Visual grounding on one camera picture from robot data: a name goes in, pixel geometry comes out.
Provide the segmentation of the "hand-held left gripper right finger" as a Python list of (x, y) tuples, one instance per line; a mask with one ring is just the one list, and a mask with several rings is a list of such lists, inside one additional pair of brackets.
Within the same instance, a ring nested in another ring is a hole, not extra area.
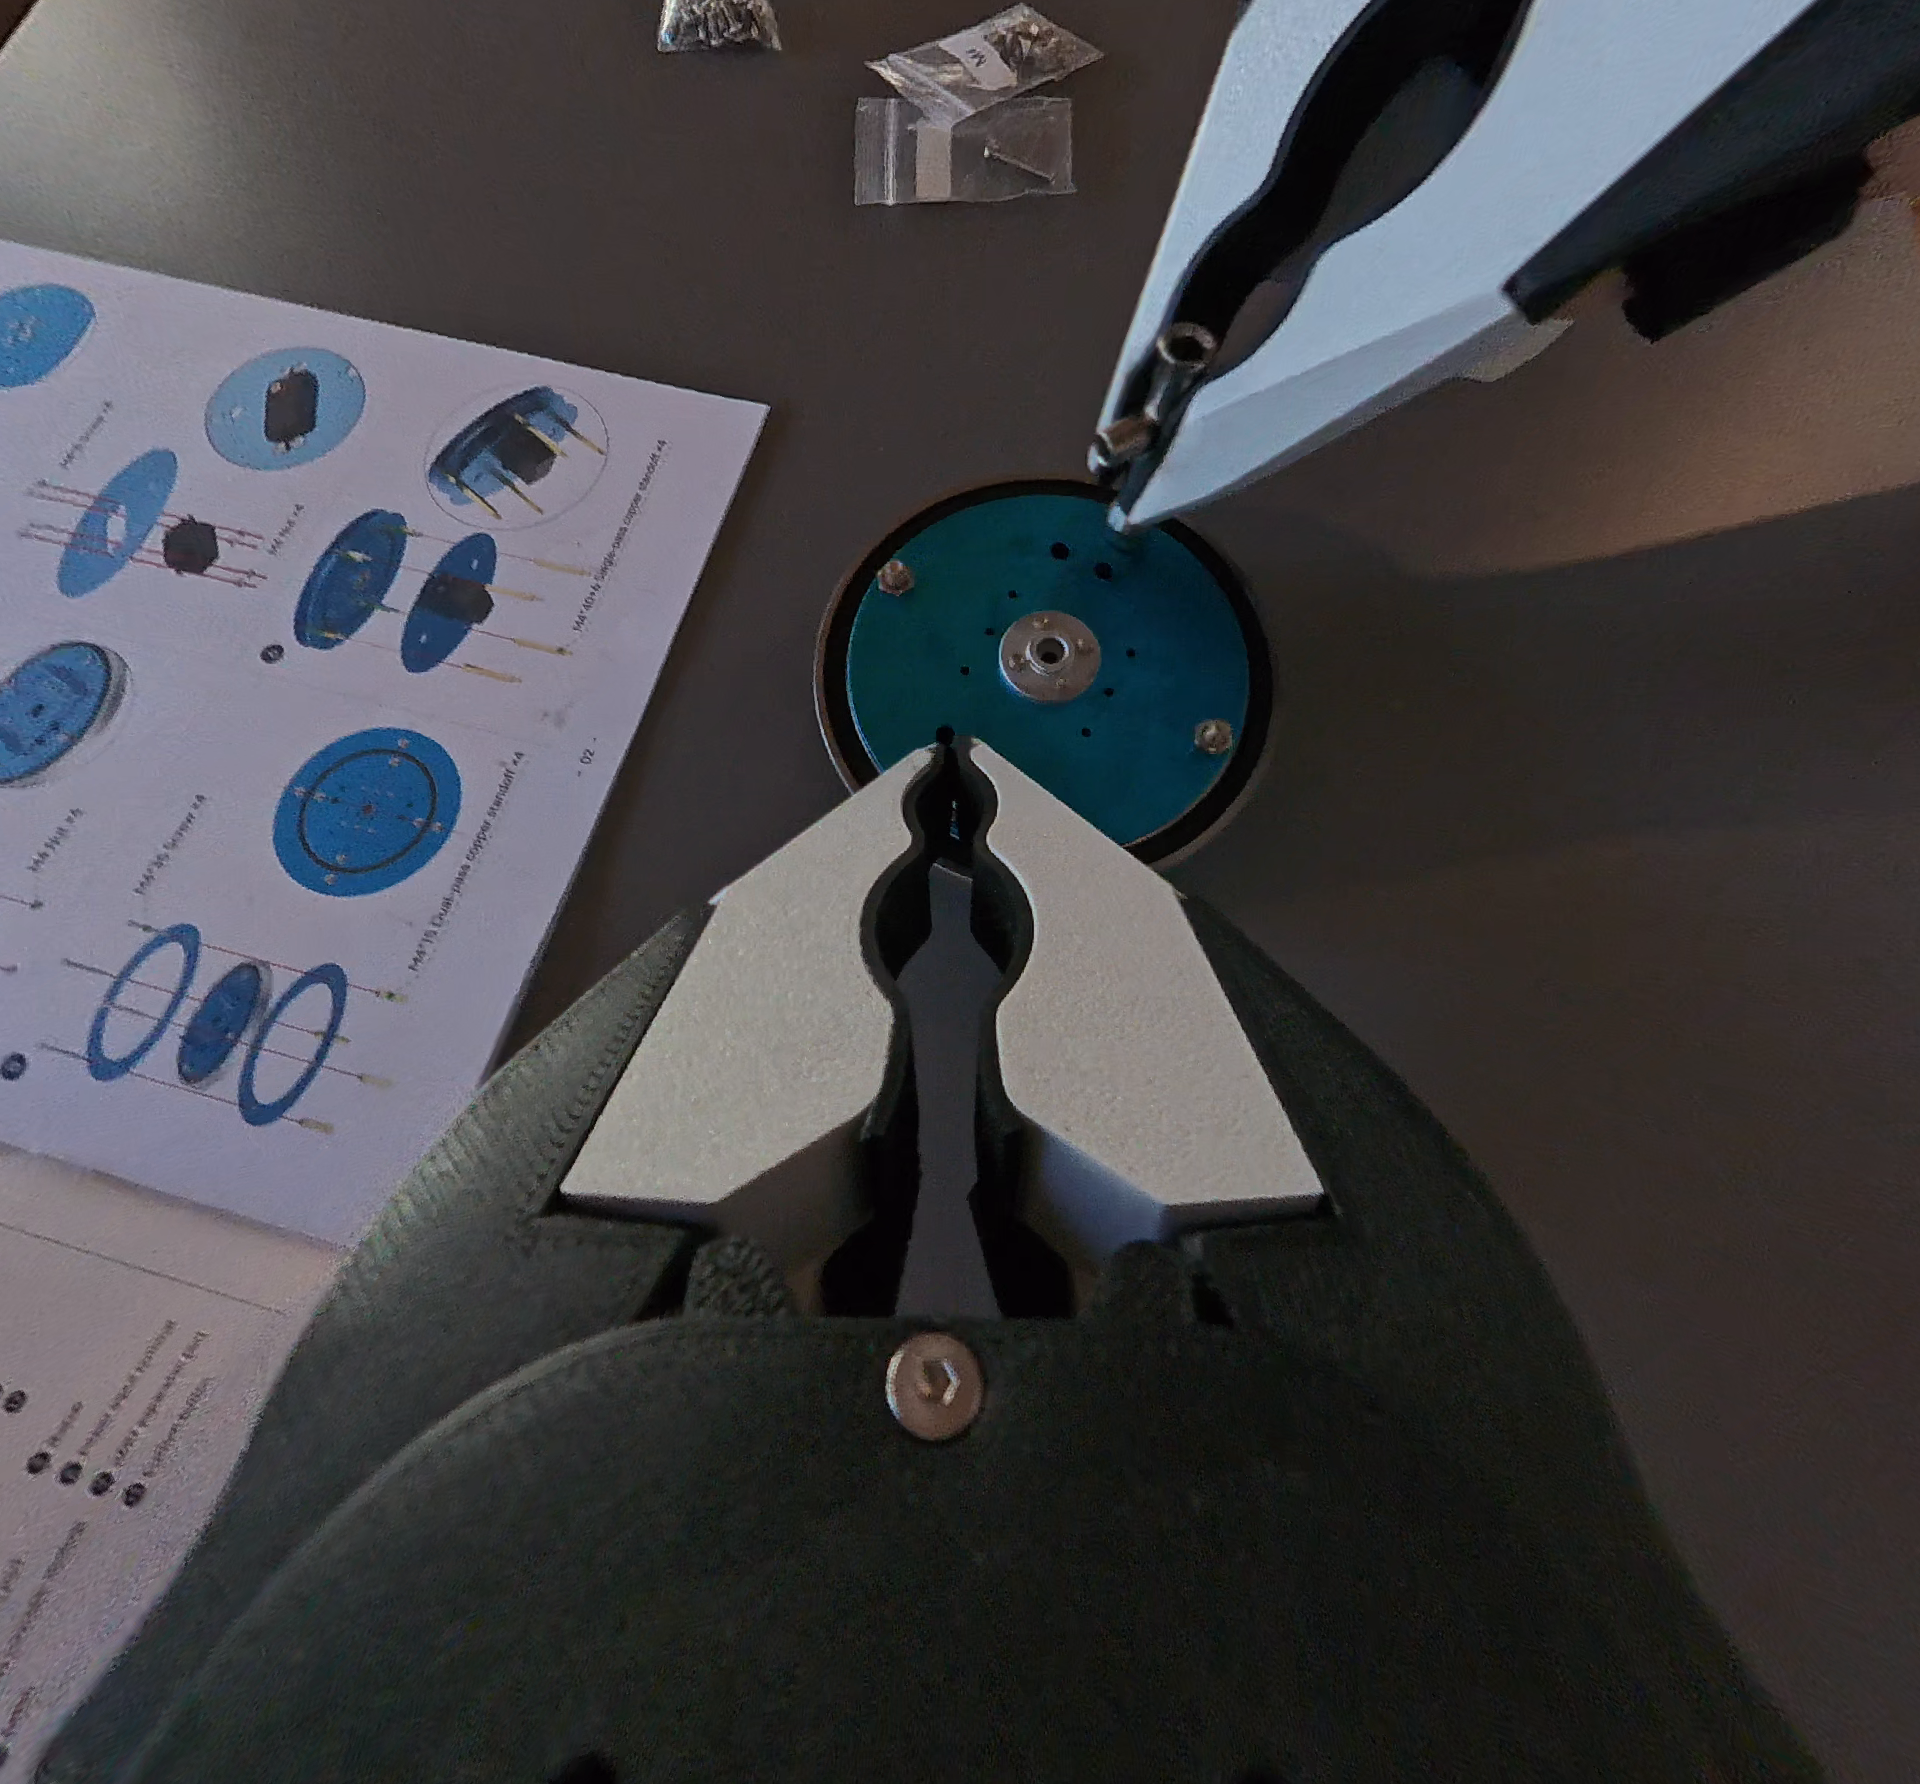
[(995, 1008), (1015, 1210), (1049, 1241), (1169, 1241), (1305, 1212), (1323, 1184), (1183, 898), (983, 744), (989, 872), (1025, 908)]

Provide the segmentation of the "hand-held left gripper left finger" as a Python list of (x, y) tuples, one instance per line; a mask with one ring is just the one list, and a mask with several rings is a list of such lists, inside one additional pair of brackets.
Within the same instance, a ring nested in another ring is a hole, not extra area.
[(851, 1235), (877, 1216), (942, 757), (912, 751), (715, 896), (567, 1202), (725, 1235)]

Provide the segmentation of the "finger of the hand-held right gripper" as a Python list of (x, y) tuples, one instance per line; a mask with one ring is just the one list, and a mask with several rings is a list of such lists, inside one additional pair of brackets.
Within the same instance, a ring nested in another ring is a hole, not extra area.
[(1533, 352), (1586, 285), (1529, 321), (1507, 281), (1815, 0), (1426, 3), (1420, 64), (1191, 392), (1199, 439), (1112, 483), (1116, 530), (1201, 508), (1442, 380)]
[[(1256, 287), (1305, 244), (1353, 147), (1420, 64), (1410, 38), (1424, 11), (1426, 0), (1240, 0), (1098, 427), (1140, 402), (1159, 333), (1197, 323), (1221, 346)], [(1189, 398), (1120, 477), (1151, 477), (1179, 437), (1201, 437), (1183, 423), (1187, 408)]]

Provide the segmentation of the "metal cross socket wrench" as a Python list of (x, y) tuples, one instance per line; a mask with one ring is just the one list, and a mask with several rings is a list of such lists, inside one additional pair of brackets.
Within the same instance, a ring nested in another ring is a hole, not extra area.
[(1143, 366), (1140, 402), (1094, 435), (1088, 451), (1092, 477), (1116, 483), (1122, 471), (1155, 449), (1191, 390), (1211, 370), (1217, 350), (1213, 333), (1197, 323), (1171, 323), (1159, 333)]

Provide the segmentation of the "blue disc with black rim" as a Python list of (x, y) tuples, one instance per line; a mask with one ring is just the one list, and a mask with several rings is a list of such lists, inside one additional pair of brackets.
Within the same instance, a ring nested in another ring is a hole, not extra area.
[[(845, 783), (936, 736), (991, 746), (1140, 860), (1185, 856), (1254, 781), (1274, 708), (1240, 574), (1185, 524), (1116, 532), (1090, 483), (978, 487), (899, 524), (843, 580), (814, 704)], [(883, 597), (877, 570), (916, 574)], [(1226, 757), (1191, 747), (1232, 724)]]

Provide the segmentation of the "clear plastic parts bag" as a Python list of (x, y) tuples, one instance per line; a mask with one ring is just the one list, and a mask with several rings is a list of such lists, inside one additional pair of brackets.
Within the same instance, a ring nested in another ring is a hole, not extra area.
[(1064, 98), (1019, 98), (954, 125), (940, 125), (899, 98), (855, 103), (855, 206), (997, 204), (1072, 190)]
[(1102, 50), (1017, 3), (978, 26), (867, 64), (924, 119), (954, 125), (1090, 68)]

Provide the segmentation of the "instruction sheet with blue drawings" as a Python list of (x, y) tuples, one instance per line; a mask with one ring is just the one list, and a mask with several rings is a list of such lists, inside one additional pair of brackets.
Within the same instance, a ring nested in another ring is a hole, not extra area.
[(338, 1243), (486, 1077), (764, 408), (8, 242), (2, 1133)]

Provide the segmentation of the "instruction sheet with circuit board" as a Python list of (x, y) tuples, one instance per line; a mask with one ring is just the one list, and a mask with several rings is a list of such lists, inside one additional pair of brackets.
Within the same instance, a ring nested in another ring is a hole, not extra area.
[(2, 1779), (201, 1532), (336, 1247), (2, 1151)]

